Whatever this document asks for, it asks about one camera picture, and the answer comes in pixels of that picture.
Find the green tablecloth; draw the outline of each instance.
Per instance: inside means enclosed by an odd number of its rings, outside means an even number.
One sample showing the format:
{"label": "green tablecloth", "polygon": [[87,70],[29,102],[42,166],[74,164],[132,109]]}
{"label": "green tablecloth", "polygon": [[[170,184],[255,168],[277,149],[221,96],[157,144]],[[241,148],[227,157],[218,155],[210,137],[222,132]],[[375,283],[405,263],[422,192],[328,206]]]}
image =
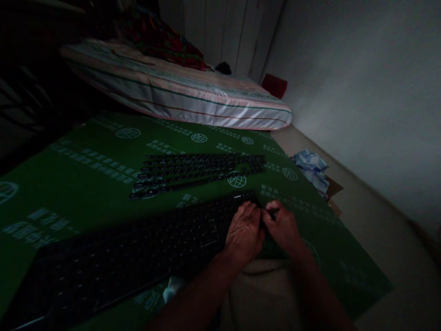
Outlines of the green tablecloth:
{"label": "green tablecloth", "polygon": [[[266,172],[129,201],[146,154],[265,154]],[[351,318],[391,283],[268,133],[103,113],[1,178],[0,314],[38,247],[90,228],[255,190],[261,204],[281,200],[295,213],[305,244]],[[260,257],[283,257],[268,238]],[[77,329],[141,329],[163,305],[167,283],[127,300]]]}

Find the bed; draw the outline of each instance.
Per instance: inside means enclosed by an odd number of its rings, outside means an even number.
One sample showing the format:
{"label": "bed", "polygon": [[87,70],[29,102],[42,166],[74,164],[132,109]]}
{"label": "bed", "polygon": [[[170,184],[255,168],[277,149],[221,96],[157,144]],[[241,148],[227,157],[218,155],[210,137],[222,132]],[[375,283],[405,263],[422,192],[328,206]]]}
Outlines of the bed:
{"label": "bed", "polygon": [[290,108],[248,78],[185,68],[116,40],[86,39],[60,53],[81,79],[150,116],[253,130],[291,123]]}

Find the red object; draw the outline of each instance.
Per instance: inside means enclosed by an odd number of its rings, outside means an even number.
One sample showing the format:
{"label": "red object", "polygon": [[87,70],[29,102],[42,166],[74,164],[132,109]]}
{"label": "red object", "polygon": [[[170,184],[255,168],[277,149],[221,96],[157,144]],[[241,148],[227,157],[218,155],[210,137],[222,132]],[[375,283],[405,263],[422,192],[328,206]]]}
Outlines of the red object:
{"label": "red object", "polygon": [[273,76],[271,74],[266,74],[262,82],[262,87],[267,90],[273,97],[282,99],[285,94],[288,82]]}

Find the black object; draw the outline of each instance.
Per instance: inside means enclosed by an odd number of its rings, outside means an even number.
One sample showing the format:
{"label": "black object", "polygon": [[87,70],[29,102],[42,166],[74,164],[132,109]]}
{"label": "black object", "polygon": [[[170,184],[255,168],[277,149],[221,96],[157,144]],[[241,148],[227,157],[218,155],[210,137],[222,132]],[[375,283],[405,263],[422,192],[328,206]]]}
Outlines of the black object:
{"label": "black object", "polygon": [[1,330],[65,330],[170,277],[194,274],[222,250],[252,191],[42,247]]}
{"label": "black object", "polygon": [[[264,172],[264,155],[239,155],[238,153],[217,154],[162,154],[146,155],[145,167],[138,174],[140,181],[133,187],[137,190],[129,195],[130,200],[151,198],[158,193],[173,192],[181,189],[220,181],[237,176]],[[239,164],[248,163],[250,170],[233,171]]]}
{"label": "black object", "polygon": [[219,63],[215,69],[221,74],[231,74],[230,65],[227,62]]}

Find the globe logo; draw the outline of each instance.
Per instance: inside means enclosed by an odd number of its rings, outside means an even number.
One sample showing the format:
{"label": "globe logo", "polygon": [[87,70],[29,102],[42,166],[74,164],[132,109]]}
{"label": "globe logo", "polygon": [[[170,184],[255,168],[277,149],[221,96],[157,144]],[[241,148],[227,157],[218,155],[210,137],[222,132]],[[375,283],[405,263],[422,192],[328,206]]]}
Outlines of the globe logo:
{"label": "globe logo", "polygon": [[294,170],[289,169],[289,168],[283,168],[282,174],[284,174],[287,179],[292,180],[292,181],[298,179],[297,174],[294,172]]}
{"label": "globe logo", "polygon": [[303,244],[311,251],[311,253],[314,257],[314,260],[317,262],[318,268],[320,269],[322,264],[320,263],[320,257],[318,256],[316,249],[314,248],[313,245],[311,245],[311,243],[309,241],[307,241],[305,239],[302,239],[302,241],[303,241]]}
{"label": "globe logo", "polygon": [[122,139],[133,139],[141,135],[141,131],[135,128],[123,128],[116,131],[116,136]]}
{"label": "globe logo", "polygon": [[195,143],[204,143],[207,141],[207,139],[208,139],[207,136],[203,135],[202,133],[195,133],[192,135],[192,140]]}
{"label": "globe logo", "polygon": [[0,182],[0,205],[7,202],[18,192],[18,184]]}
{"label": "globe logo", "polygon": [[251,139],[250,137],[242,137],[241,140],[242,140],[243,143],[245,143],[245,144],[247,144],[247,145],[252,145],[252,144],[254,144],[254,140]]}
{"label": "globe logo", "polygon": [[247,178],[245,176],[237,176],[237,177],[230,177],[228,178],[228,183],[233,186],[234,188],[241,188],[244,187],[247,183]]}

